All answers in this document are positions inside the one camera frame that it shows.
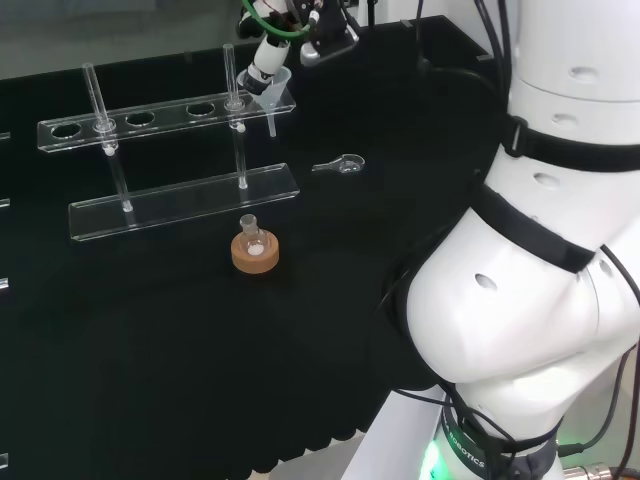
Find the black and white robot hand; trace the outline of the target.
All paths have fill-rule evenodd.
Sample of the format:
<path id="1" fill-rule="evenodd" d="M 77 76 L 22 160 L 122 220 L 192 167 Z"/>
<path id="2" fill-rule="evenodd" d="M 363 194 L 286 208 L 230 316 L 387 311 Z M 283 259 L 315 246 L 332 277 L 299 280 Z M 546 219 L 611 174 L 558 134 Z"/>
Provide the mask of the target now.
<path id="1" fill-rule="evenodd" d="M 302 65 L 313 66 L 353 49 L 359 30 L 342 1 L 244 1 L 238 37 L 260 43 L 241 84 L 261 95 L 284 66 L 292 46 L 300 47 Z"/>

